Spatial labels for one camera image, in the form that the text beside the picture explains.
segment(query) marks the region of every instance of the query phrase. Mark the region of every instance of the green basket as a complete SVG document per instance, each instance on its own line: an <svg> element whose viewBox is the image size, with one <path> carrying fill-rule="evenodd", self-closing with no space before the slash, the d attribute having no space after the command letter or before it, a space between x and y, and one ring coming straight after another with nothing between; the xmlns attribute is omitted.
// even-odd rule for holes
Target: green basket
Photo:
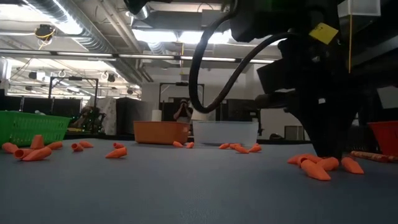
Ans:
<svg viewBox="0 0 398 224"><path fill-rule="evenodd" d="M58 116L0 111L0 144L30 146L36 134L43 136L45 144L62 141L69 121Z"/></svg>

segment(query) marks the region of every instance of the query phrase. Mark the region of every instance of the black hose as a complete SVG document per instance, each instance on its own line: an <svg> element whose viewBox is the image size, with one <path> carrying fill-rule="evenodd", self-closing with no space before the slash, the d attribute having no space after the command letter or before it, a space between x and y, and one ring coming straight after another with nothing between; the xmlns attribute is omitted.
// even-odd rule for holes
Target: black hose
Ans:
<svg viewBox="0 0 398 224"><path fill-rule="evenodd" d="M219 93L219 95L213 100L212 103L210 103L208 106L204 107L199 100L198 96L198 75L199 75L199 69L200 69L200 64L201 64L201 58L203 57L203 54L205 53L205 49L208 43L208 39L211 37L211 35L214 33L214 30L217 29L217 27L222 24L224 21L230 19L228 15L218 19L212 25L210 25L203 33L201 40L195 50L195 53L193 54L192 58L192 65L191 65L191 70L189 74L189 97L191 98L191 102L193 107L201 113L210 113L213 110L215 110L225 99L226 95L229 93L231 90L232 86L235 84L235 81L238 79L239 75L242 73L244 68L249 64L249 62L264 48L269 46L270 44L274 43L275 41L278 41L280 39L288 38L288 37L298 37L297 34L286 32L286 33L281 33L277 35L273 35L263 42L259 44L257 47L255 47L253 50L250 51L250 53L241 61L241 63L238 65L234 73L232 74L231 78L229 78L228 82L222 89L222 91Z"/></svg>

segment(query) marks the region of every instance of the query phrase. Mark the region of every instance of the blue table surface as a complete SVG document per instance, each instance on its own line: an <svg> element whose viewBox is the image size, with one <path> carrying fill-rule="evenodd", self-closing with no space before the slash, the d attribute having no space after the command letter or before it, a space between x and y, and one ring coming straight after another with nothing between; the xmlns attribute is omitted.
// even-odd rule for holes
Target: blue table surface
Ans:
<svg viewBox="0 0 398 224"><path fill-rule="evenodd" d="M0 153L0 223L397 223L398 164L358 159L365 175L320 182L286 163L311 145L238 154L120 141L128 155L105 159L114 141L88 140L44 161Z"/></svg>

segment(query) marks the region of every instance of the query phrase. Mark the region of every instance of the person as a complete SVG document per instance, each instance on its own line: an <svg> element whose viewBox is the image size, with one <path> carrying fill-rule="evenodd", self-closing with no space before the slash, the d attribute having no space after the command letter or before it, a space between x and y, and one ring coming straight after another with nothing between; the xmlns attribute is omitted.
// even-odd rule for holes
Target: person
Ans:
<svg viewBox="0 0 398 224"><path fill-rule="evenodd" d="M189 107L188 100L185 100L185 99L181 100L180 108L174 114L174 119L177 122L190 123L191 117L192 117L192 112L193 112L193 109Z"/></svg>

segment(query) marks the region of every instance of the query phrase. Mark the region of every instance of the orange basket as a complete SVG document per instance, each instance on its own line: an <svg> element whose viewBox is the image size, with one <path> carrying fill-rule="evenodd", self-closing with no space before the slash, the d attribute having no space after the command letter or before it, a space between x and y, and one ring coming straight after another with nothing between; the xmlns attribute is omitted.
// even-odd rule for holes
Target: orange basket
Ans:
<svg viewBox="0 0 398 224"><path fill-rule="evenodd" d="M398 156L398 121L369 123L384 155Z"/></svg>
<svg viewBox="0 0 398 224"><path fill-rule="evenodd" d="M190 125L179 122L135 121L136 142L146 144L173 144L178 141L185 144L188 140Z"/></svg>

